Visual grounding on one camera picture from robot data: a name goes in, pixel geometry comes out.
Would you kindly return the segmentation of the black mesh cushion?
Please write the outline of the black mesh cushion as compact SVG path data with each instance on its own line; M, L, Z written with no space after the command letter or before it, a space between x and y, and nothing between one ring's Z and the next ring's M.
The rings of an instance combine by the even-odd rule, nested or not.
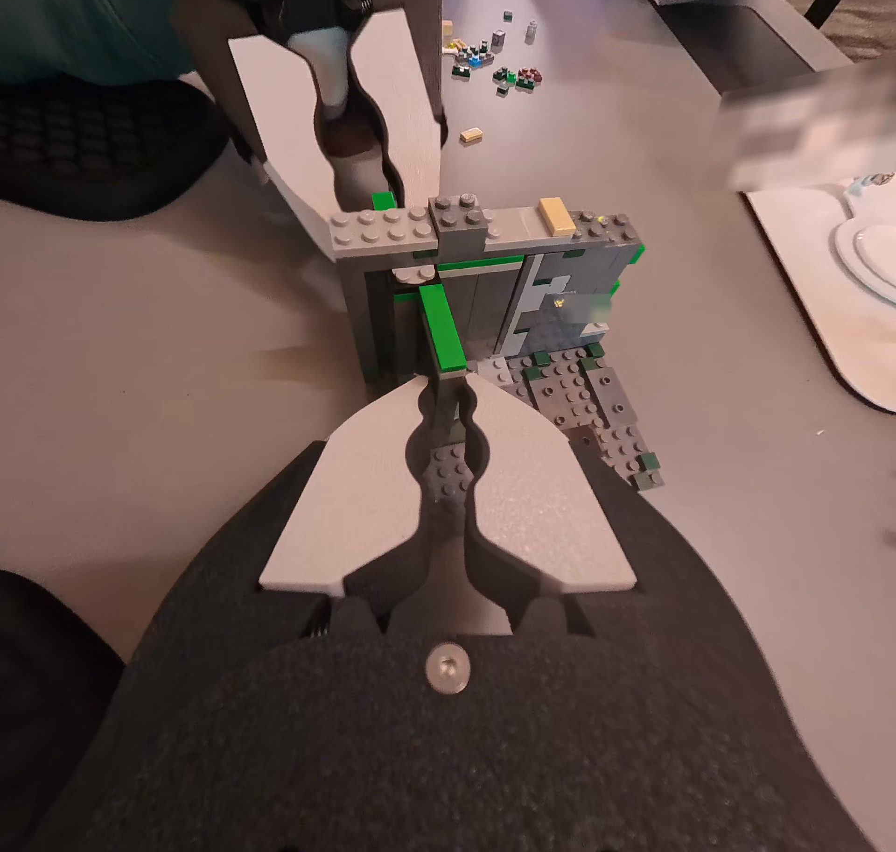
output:
M2 84L1 198L62 218L140 218L189 190L229 140L211 99L179 80Z

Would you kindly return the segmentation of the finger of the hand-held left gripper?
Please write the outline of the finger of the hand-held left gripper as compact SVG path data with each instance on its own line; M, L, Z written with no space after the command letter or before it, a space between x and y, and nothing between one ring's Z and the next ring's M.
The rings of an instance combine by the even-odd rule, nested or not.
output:
M263 35L229 40L264 150L263 170L321 253L336 260L330 219L342 212L316 129L318 92L308 63Z
M373 107L384 173L403 207L439 192L441 126L434 116L404 9L374 11L349 50L353 79Z

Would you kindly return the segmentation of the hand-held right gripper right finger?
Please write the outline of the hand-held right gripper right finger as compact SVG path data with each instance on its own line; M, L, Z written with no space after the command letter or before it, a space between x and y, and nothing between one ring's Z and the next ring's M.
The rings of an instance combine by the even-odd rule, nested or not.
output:
M462 401L465 568L484 595L633 589L636 577L568 442L543 415L476 373Z

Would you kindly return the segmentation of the white round raised holder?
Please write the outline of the white round raised holder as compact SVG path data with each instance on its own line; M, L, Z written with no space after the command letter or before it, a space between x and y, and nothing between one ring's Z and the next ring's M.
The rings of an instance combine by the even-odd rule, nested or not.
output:
M872 174L833 187L844 216L833 231L847 275L882 301L895 304L895 179Z

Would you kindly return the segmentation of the white flat board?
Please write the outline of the white flat board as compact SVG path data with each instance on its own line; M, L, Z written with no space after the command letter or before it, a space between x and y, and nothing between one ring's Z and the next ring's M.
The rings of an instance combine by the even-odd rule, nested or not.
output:
M833 231L844 220L833 187L745 194L835 373L859 397L895 411L895 305L847 275Z

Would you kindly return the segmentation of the person's teal clothing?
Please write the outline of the person's teal clothing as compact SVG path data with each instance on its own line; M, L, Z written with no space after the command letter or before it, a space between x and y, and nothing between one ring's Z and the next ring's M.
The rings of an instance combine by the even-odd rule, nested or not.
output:
M171 24L175 0L1 0L1 80L70 76L100 85L194 70Z

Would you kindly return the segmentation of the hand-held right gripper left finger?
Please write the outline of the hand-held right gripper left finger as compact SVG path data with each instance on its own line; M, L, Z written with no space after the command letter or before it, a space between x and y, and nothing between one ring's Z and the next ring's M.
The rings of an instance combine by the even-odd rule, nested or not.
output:
M408 460L420 428L424 376L405 382L335 429L260 575L263 589L367 596L362 571L420 528L421 488Z

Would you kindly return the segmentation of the pile of small loose bricks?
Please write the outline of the pile of small loose bricks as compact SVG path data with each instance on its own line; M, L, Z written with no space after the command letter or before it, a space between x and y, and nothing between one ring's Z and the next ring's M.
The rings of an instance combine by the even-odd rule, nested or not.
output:
M452 20L443 18L441 24L441 55L448 64L447 76L454 83L470 83L488 74L500 99L509 98L513 91L532 95L543 85L544 75L538 67L515 66L502 60L507 44L505 28L496 29L488 38L467 42L456 36Z

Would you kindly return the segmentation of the grey toy brick model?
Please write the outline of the grey toy brick model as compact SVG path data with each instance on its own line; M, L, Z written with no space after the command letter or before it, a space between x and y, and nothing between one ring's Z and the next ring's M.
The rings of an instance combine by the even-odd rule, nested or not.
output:
M644 244L622 213L568 208L560 198L485 208L472 193L424 206L431 253L335 260L364 379L375 395L416 373L438 374L419 287L441 284L476 373L541 413L635 490L662 487L658 455L609 365L604 336L623 270Z

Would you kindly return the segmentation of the green toy brick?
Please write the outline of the green toy brick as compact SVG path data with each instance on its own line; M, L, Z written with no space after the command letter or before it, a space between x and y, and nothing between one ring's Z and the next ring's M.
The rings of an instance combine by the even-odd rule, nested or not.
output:
M454 315L441 284L419 287L420 312L434 367L439 375L460 374L467 371Z

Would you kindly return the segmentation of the dark rounded object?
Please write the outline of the dark rounded object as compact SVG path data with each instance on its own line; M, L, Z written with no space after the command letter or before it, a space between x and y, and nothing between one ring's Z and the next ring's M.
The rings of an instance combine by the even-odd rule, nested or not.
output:
M90 746L124 663L36 582L1 572L1 849L22 850Z

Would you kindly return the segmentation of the light grey studded brick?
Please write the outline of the light grey studded brick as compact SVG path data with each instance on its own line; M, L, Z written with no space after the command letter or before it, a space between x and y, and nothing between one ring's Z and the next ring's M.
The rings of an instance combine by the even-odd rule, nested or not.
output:
M358 256L431 253L438 239L427 208L365 209L330 218L330 242L337 260Z

